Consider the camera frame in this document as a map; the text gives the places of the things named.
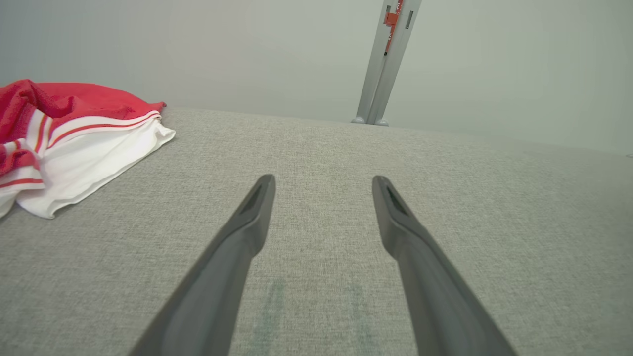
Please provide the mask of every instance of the gray fabric surface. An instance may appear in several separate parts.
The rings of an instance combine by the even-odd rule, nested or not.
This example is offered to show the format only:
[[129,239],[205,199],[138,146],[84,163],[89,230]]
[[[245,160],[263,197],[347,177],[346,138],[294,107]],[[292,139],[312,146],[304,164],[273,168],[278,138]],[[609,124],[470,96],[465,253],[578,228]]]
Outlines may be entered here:
[[386,175],[521,355],[633,351],[633,160],[167,108],[176,138],[54,220],[0,220],[0,354],[124,355],[255,180],[277,178],[232,355],[414,355]]

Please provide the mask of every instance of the cloth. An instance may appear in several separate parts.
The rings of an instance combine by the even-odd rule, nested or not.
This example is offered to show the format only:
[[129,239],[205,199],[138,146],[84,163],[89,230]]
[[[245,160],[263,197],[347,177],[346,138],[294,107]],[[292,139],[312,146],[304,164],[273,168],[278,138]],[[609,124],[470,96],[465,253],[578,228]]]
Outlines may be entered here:
[[17,201],[51,219],[114,179],[174,136],[164,106],[95,84],[0,89],[0,217]]

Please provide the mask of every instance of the red towel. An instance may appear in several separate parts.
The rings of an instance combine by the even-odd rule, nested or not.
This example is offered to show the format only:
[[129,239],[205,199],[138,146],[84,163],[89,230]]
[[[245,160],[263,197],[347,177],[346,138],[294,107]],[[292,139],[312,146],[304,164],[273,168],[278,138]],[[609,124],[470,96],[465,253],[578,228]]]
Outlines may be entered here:
[[91,132],[133,129],[160,118],[164,106],[95,84],[20,80],[1,88],[0,196],[45,188],[38,161],[47,149]]

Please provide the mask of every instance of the red and white towel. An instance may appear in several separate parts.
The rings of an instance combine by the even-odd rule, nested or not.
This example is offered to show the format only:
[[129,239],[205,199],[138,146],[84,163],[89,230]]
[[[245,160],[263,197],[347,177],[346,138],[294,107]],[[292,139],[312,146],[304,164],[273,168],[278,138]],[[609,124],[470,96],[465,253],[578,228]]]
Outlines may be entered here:
[[21,80],[0,89],[0,217],[14,201],[53,218],[175,134],[165,103],[95,84]]

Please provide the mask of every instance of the red stripe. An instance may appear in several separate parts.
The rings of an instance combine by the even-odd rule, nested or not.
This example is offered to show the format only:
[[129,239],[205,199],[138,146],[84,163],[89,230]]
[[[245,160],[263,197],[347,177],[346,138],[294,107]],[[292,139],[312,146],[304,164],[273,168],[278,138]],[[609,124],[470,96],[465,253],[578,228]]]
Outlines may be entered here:
[[41,179],[35,179],[35,178],[17,179],[9,183],[0,184],[0,188],[14,186],[15,184],[25,184],[25,183],[43,183],[43,181]]
[[70,130],[70,131],[68,131],[68,132],[64,132],[64,133],[63,133],[60,137],[57,137],[57,139],[55,140],[55,142],[53,142],[53,144],[51,144],[51,145],[49,146],[49,148],[50,148],[50,147],[55,146],[55,144],[56,144],[57,142],[59,142],[61,139],[63,139],[64,137],[66,137],[66,136],[68,136],[68,135],[70,135],[70,134],[73,134],[73,133],[75,133],[75,132],[77,132],[77,131],[82,131],[82,130],[87,130],[87,129],[94,129],[95,127],[129,127],[129,126],[138,125],[138,124],[140,124],[141,122],[145,122],[147,119],[141,120],[141,121],[139,121],[139,122],[135,122],[135,123],[133,123],[133,124],[128,124],[128,125],[94,124],[94,125],[86,125],[86,126],[77,127],[76,129],[72,129],[72,130]]
[[44,136],[44,126],[46,126],[46,119],[48,117],[46,116],[46,114],[44,114],[44,116],[42,116],[42,122],[40,122],[40,129],[39,132],[37,133],[37,144],[35,145],[35,152],[38,153],[40,147],[42,146],[42,139]]

